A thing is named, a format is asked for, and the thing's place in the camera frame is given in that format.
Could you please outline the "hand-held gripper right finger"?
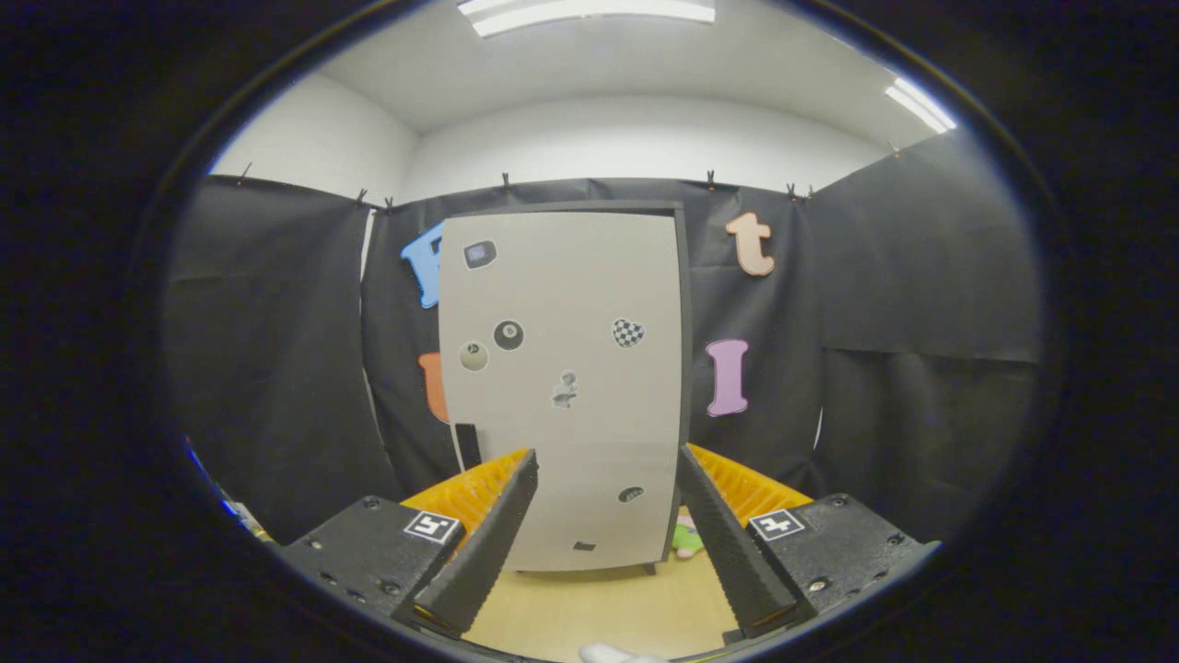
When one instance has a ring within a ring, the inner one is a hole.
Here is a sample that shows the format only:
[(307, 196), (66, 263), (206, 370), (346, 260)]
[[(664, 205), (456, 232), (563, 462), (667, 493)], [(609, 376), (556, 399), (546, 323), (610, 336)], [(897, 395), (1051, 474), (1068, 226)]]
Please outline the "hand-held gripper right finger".
[(905, 578), (940, 546), (855, 495), (809, 498), (696, 445), (679, 452), (677, 488), (740, 639), (851, 608)]

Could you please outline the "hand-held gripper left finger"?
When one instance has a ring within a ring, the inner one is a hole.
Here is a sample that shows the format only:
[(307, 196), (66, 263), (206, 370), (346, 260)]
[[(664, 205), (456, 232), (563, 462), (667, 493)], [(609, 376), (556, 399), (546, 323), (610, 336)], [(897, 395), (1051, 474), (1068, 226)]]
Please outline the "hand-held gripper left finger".
[(403, 501), (363, 495), (277, 554), (370, 621), (459, 639), (496, 586), (536, 487), (535, 449), (515, 449)]

